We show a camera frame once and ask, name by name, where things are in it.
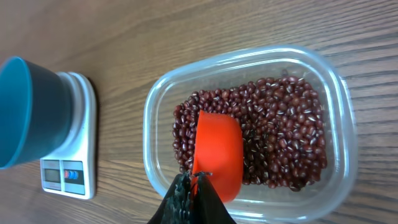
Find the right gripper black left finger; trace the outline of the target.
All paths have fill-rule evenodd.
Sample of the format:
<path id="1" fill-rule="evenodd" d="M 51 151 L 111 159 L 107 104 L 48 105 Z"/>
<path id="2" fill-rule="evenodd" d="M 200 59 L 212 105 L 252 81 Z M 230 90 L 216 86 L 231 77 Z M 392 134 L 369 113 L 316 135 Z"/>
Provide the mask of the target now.
<path id="1" fill-rule="evenodd" d="M 191 223 L 191 202 L 190 175 L 188 172 L 178 174 L 148 224 Z"/>

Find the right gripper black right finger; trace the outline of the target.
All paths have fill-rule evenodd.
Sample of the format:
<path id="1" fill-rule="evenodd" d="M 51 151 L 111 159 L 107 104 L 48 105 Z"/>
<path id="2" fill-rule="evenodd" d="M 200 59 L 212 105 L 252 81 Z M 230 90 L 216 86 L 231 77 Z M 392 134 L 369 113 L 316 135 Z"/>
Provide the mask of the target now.
<path id="1" fill-rule="evenodd" d="M 236 224 L 211 184 L 209 173 L 195 174 L 197 192 L 193 199 L 192 223 Z"/>

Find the red measuring scoop blue handle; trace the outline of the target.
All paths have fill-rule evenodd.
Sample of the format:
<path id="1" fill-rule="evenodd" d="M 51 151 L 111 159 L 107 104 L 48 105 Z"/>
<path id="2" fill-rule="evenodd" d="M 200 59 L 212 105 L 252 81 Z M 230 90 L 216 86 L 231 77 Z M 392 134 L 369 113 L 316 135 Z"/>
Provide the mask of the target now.
<path id="1" fill-rule="evenodd" d="M 243 134 L 226 114 L 200 111 L 192 173 L 208 178 L 222 202 L 233 201 L 243 181 Z"/>

